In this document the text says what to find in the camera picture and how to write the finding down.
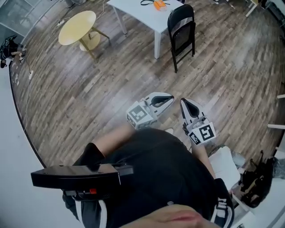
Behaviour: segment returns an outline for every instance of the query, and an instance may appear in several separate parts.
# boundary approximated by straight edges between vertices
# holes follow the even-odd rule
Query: round yellow table
[[[80,41],[80,49],[88,51],[95,60],[90,50],[94,49],[100,42],[100,34],[109,37],[93,27],[96,14],[93,11],[83,11],[70,18],[61,28],[58,41],[61,45],[70,45]]]

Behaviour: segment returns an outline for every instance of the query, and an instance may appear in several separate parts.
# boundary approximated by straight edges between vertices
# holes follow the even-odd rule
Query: black folding chair
[[[186,20],[187,18],[192,18],[191,21],[182,25],[177,30],[178,23]],[[175,73],[177,73],[177,64],[184,59],[192,51],[192,56],[195,55],[195,26],[194,22],[194,10],[192,6],[184,4],[175,10],[173,10],[167,21],[168,32],[171,42],[171,53],[173,57],[173,63],[175,68]],[[181,59],[176,61],[176,57],[181,54],[190,44],[192,44],[192,49],[188,51]]]

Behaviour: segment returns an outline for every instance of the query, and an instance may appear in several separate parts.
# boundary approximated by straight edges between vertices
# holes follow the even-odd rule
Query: floor board
[[[16,102],[31,141],[47,165],[72,164],[87,143],[125,122],[127,108],[153,91],[174,95],[174,104],[157,127],[173,127],[174,135],[187,147],[190,141],[181,127],[182,97],[203,105],[213,121],[218,137],[209,150],[225,144],[247,160],[257,159],[260,150],[267,156],[274,152],[282,131],[266,125],[284,124],[285,114],[285,99],[276,99],[285,92],[281,84],[285,52],[276,20],[258,8],[246,18],[243,1],[233,1],[235,9],[210,0],[187,3],[195,10],[196,53],[178,64],[178,73],[174,73],[166,32],[156,60],[154,32],[124,15],[128,30],[124,35],[108,5],[95,25],[111,38],[111,44],[101,37],[93,50],[97,64],[78,43],[58,43],[60,29],[55,26],[68,10],[64,2],[41,19],[26,40],[28,64],[35,65],[29,86],[27,62],[12,67],[12,79],[19,78],[19,85],[13,84]],[[83,10],[99,15],[102,0],[77,6],[64,17]]]

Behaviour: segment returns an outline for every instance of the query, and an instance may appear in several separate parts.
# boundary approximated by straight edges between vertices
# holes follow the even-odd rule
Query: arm
[[[197,146],[195,145],[195,143],[192,142],[192,140],[191,140],[191,145],[192,145],[192,154],[204,164],[204,166],[208,169],[213,178],[216,179],[215,172],[210,163],[204,145]]]
[[[128,141],[134,133],[135,129],[127,123],[96,140],[95,145],[106,157]]]

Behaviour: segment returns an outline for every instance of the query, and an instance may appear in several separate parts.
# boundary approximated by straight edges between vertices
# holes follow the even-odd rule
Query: black strap
[[[153,4],[155,2],[155,0],[142,0],[141,1],[141,5],[149,5],[149,4]]]

